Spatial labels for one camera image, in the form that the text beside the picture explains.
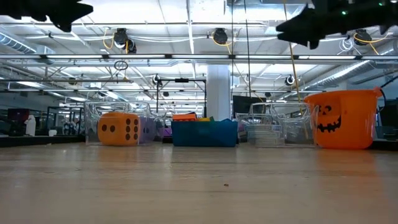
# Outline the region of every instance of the white figure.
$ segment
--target white figure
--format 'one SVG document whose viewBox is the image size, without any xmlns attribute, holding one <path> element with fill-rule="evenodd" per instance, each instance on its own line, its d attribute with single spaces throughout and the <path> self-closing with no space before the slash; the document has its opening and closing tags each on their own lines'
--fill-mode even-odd
<svg viewBox="0 0 398 224">
<path fill-rule="evenodd" d="M 26 124 L 26 134 L 29 136 L 35 136 L 36 132 L 36 120 L 33 115 L 29 115 L 28 119 L 25 121 Z"/>
</svg>

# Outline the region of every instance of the purple object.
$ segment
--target purple object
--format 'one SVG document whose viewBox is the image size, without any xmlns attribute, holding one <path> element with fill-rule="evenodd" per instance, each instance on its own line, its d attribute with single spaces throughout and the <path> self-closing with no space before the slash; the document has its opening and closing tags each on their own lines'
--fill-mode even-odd
<svg viewBox="0 0 398 224">
<path fill-rule="evenodd" d="M 148 143 L 155 139 L 156 136 L 156 124 L 153 118 L 145 118 L 140 116 L 140 143 Z"/>
<path fill-rule="evenodd" d="M 163 137 L 171 137 L 172 136 L 172 129 L 171 128 L 160 128 L 160 131 L 163 129 Z"/>
</svg>

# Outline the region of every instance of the computer monitor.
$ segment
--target computer monitor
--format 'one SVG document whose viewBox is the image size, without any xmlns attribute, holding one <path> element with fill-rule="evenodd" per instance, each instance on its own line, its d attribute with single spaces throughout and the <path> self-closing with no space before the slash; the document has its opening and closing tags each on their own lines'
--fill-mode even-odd
<svg viewBox="0 0 398 224">
<path fill-rule="evenodd" d="M 267 98 L 258 98 L 258 97 L 248 97 L 248 96 L 233 96 L 233 118 L 236 118 L 236 113 L 249 113 L 250 105 L 253 103 L 262 103 L 266 102 Z M 262 113 L 263 108 L 255 107 L 253 108 L 253 113 Z"/>
</svg>

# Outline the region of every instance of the clear plastic bin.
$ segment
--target clear plastic bin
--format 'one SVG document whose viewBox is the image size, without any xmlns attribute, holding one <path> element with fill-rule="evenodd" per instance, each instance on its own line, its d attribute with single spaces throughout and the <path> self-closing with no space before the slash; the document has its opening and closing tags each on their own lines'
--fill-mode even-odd
<svg viewBox="0 0 398 224">
<path fill-rule="evenodd" d="M 145 102 L 86 102 L 85 118 L 88 145 L 137 146 L 163 138 L 164 119 Z"/>
<path fill-rule="evenodd" d="M 314 147 L 317 108 L 310 111 L 305 103 L 255 103 L 250 111 L 259 106 L 264 114 L 239 117 L 248 143 L 256 147 Z"/>
</svg>

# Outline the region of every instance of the orange pumpkin bucket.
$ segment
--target orange pumpkin bucket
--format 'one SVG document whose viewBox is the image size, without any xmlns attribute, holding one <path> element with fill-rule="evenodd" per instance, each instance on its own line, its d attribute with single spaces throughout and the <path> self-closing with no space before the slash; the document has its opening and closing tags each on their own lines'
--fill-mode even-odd
<svg viewBox="0 0 398 224">
<path fill-rule="evenodd" d="M 374 90 L 331 91 L 307 96 L 313 110 L 319 106 L 315 122 L 315 142 L 329 149 L 365 149 L 373 142 L 377 98 Z"/>
</svg>

